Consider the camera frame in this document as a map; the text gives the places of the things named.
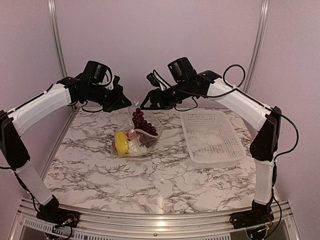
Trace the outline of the clear zip top bag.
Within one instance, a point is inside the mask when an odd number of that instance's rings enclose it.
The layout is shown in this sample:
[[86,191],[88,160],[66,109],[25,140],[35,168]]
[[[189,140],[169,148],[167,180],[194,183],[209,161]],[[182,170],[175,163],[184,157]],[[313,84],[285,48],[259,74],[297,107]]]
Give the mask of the clear zip top bag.
[[138,100],[131,101],[132,106],[111,143],[110,152],[114,158],[145,156],[155,148],[163,134],[163,126],[153,112],[139,108]]

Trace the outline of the yellow lemon toy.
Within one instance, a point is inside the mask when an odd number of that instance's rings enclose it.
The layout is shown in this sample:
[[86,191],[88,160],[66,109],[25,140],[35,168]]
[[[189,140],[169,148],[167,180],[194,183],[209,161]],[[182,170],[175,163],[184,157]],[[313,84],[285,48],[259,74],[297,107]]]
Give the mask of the yellow lemon toy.
[[129,141],[125,132],[117,131],[114,135],[114,143],[118,155],[129,153]]

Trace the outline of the purple grape bunch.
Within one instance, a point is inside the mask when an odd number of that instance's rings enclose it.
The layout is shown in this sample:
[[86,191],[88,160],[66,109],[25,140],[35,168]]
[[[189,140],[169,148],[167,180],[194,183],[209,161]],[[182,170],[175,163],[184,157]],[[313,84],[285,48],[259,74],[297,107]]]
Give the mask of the purple grape bunch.
[[158,136],[157,129],[144,117],[144,112],[140,108],[136,108],[132,113],[132,121],[135,130],[140,130],[136,133],[140,142],[147,148],[150,148],[156,143]]

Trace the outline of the white cauliflower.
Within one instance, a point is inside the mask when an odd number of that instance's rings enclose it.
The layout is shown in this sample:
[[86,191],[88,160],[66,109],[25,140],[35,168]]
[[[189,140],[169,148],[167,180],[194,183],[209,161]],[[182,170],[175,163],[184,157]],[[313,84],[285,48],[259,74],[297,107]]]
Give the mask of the white cauliflower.
[[139,157],[144,156],[149,152],[149,149],[140,142],[139,137],[132,138],[128,142],[128,156]]

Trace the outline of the white plastic basket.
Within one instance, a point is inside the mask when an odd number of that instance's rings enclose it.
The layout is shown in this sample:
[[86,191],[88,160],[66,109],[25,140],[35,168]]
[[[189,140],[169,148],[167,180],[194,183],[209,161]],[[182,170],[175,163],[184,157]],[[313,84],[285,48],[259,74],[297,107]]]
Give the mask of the white plastic basket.
[[180,114],[188,153],[195,169],[237,165],[246,150],[227,115],[217,110]]

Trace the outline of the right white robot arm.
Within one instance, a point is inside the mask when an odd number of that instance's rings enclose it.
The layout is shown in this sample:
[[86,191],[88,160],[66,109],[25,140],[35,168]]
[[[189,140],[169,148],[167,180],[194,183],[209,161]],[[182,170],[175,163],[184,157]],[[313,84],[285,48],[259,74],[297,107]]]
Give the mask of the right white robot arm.
[[260,103],[238,87],[227,84],[223,78],[206,70],[182,73],[176,85],[162,90],[165,80],[154,73],[147,80],[155,87],[140,105],[143,110],[170,110],[189,97],[203,97],[217,101],[235,112],[257,131],[250,145],[256,169],[255,195],[251,209],[230,215],[234,229],[247,228],[274,220],[271,204],[274,200],[274,185],[277,179],[275,154],[281,125],[281,110]]

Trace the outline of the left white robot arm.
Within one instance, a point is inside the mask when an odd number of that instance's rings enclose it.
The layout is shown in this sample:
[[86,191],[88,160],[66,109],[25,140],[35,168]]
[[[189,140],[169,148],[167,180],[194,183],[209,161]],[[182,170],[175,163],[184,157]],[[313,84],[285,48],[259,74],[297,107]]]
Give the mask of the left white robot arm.
[[38,201],[37,218],[51,223],[75,218],[76,212],[59,207],[59,201],[31,164],[31,157],[21,137],[46,116],[77,102],[97,103],[107,113],[132,104],[119,83],[108,87],[77,76],[66,77],[20,106],[8,112],[0,112],[0,150],[8,163],[8,169],[13,171],[20,185]]

